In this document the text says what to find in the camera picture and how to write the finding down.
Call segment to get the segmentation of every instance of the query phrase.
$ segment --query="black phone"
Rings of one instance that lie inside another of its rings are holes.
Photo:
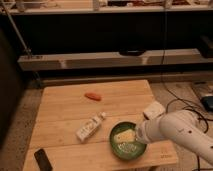
[[[38,151],[36,151],[34,153],[34,156],[38,163],[40,171],[52,171],[53,170],[51,163],[50,163],[44,149],[39,149]]]

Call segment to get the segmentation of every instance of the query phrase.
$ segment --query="floor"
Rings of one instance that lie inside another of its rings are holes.
[[[166,83],[166,85],[179,97],[199,103],[199,100],[190,88],[190,83],[174,82]],[[174,97],[164,89],[161,83],[152,83],[150,86],[156,99],[164,106],[166,106],[170,100],[174,99]],[[3,147],[0,149],[0,171],[22,170],[41,96],[41,89],[27,89],[25,91],[16,113],[11,120],[11,125]],[[183,106],[181,102],[176,102],[170,106],[169,111],[181,109]],[[213,115],[210,113],[205,114],[205,116],[213,119]],[[213,137],[213,123],[210,123],[208,135]],[[196,169],[197,164],[195,155],[178,145],[175,145],[175,148],[179,156],[179,163],[170,166],[160,166],[153,170],[191,171]],[[202,160],[201,167],[206,168],[213,166],[210,166]]]

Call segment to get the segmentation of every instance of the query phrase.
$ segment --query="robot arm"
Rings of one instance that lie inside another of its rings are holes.
[[[193,112],[180,110],[138,124],[136,138],[145,144],[170,139],[213,165],[213,139],[202,133],[196,124]]]

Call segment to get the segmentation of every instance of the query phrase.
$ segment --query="wooden table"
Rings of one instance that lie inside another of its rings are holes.
[[[99,93],[103,99],[87,99],[85,92]],[[33,156],[39,148],[45,149],[54,171],[123,170],[177,163],[170,141],[149,144],[141,157],[130,162],[111,151],[108,138],[113,126],[121,121],[142,121],[143,109],[153,100],[144,80],[45,88],[23,170],[39,171]],[[100,112],[106,112],[107,119],[81,144],[76,130]]]

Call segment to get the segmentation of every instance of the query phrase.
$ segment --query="green bowl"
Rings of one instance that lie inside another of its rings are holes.
[[[146,144],[140,143],[138,141],[134,142],[124,142],[124,143],[116,143],[114,141],[114,136],[126,131],[128,129],[135,130],[136,124],[132,122],[121,122],[115,125],[110,133],[110,145],[112,147],[112,151],[116,156],[123,160],[133,160],[141,156],[145,149]]]

